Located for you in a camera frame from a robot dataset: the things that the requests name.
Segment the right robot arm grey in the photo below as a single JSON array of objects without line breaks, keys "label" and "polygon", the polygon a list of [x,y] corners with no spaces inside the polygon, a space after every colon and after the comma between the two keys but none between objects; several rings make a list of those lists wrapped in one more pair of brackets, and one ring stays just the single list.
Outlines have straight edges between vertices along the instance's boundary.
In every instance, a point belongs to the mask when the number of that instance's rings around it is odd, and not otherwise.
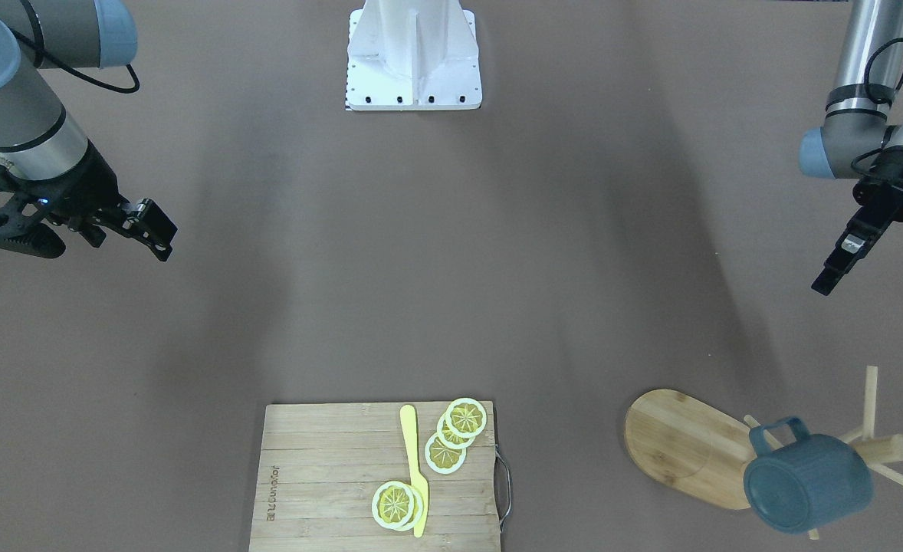
[{"label": "right robot arm grey", "polygon": [[122,1],[0,1],[0,249],[58,258],[64,226],[91,247],[112,231],[172,254],[177,227],[151,199],[130,202],[90,137],[41,76],[58,67],[104,90],[88,67],[133,70],[137,29]]}]

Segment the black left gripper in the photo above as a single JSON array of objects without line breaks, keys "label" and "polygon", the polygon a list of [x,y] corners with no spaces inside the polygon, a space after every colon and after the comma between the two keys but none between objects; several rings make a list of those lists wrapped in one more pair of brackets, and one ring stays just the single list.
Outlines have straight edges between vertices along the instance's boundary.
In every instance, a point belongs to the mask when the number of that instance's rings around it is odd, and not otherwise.
[{"label": "black left gripper", "polygon": [[847,223],[822,272],[810,289],[829,296],[839,282],[878,242],[889,225],[903,222],[903,146],[890,146],[859,155],[850,166],[861,179],[854,188],[861,206]]}]

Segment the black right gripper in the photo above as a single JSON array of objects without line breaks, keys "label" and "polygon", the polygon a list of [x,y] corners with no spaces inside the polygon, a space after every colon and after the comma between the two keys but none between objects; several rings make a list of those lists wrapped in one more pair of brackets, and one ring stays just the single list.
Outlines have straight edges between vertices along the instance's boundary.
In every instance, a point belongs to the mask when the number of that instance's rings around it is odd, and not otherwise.
[{"label": "black right gripper", "polygon": [[153,199],[127,203],[115,172],[93,143],[87,144],[80,163],[55,182],[61,191],[45,216],[50,224],[67,227],[94,248],[103,244],[109,229],[145,245],[157,261],[168,261],[177,226]]}]

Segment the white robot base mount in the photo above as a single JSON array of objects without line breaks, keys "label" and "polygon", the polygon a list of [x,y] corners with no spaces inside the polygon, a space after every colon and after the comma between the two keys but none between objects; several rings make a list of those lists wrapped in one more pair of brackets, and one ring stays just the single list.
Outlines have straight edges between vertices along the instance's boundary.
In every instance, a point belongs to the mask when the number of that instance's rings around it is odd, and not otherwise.
[{"label": "white robot base mount", "polygon": [[344,106],[476,110],[483,104],[476,17],[458,1],[367,1],[349,16]]}]

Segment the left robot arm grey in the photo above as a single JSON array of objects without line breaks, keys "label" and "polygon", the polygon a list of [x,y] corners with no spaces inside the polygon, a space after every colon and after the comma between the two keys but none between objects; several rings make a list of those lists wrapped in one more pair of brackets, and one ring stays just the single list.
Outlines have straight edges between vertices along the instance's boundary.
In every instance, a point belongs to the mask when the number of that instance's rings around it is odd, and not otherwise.
[{"label": "left robot arm grey", "polygon": [[812,288],[827,296],[884,235],[903,222],[903,122],[888,115],[903,85],[903,1],[855,1],[824,122],[800,143],[801,172],[855,179],[859,210]]}]

